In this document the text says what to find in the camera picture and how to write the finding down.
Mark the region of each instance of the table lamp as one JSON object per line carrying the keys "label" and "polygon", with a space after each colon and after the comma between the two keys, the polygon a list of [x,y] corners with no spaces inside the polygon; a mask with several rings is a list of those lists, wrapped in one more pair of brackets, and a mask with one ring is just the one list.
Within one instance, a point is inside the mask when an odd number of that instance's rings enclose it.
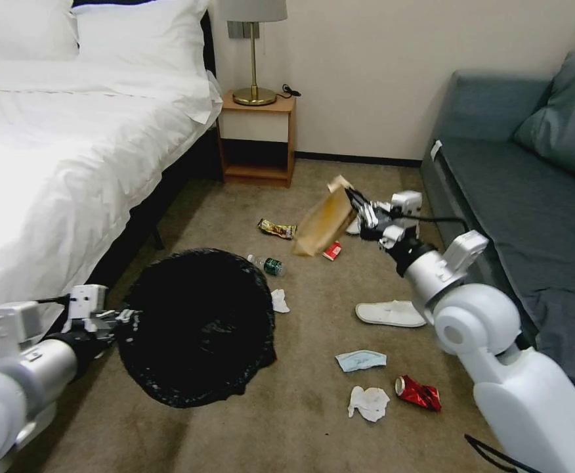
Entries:
{"label": "table lamp", "polygon": [[227,21],[248,23],[250,28],[250,56],[252,84],[233,92],[233,101],[241,105],[260,106],[276,102],[276,93],[257,86],[255,58],[255,23],[275,22],[288,17],[286,0],[219,0],[219,15]]}

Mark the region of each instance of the plastic bottle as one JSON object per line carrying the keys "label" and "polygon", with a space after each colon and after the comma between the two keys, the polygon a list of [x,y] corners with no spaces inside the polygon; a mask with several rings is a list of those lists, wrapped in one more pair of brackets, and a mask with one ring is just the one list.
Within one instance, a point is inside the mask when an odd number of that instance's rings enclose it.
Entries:
{"label": "plastic bottle", "polygon": [[283,276],[286,273],[286,267],[278,259],[264,258],[263,256],[248,255],[248,261],[272,276]]}

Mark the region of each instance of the white pillow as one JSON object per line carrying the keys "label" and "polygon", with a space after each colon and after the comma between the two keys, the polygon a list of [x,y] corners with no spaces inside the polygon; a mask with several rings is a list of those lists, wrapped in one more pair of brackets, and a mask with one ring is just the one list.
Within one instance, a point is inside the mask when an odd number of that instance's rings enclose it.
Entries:
{"label": "white pillow", "polygon": [[200,20],[208,0],[153,0],[139,5],[82,5],[78,60],[134,64],[206,76]]}
{"label": "white pillow", "polygon": [[72,0],[0,0],[0,59],[77,56]]}

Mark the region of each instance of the white slipper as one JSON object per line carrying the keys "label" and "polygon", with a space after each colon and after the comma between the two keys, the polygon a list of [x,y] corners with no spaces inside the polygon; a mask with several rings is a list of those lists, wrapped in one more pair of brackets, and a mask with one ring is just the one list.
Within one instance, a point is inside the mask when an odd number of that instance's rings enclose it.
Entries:
{"label": "white slipper", "polygon": [[355,313],[362,322],[366,323],[408,328],[425,325],[425,320],[410,301],[358,304],[355,306]]}
{"label": "white slipper", "polygon": [[360,224],[357,217],[355,217],[355,220],[352,221],[351,224],[347,227],[347,233],[350,235],[360,234]]}

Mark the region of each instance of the brass lamp base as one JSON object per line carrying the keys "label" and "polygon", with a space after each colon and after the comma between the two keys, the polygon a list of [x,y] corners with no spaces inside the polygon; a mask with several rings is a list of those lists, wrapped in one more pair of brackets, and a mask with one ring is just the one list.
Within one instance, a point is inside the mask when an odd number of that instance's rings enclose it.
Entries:
{"label": "brass lamp base", "polygon": [[253,97],[253,88],[239,89],[233,92],[233,102],[246,106],[270,105],[276,102],[276,93],[268,89],[257,89],[257,96]]}

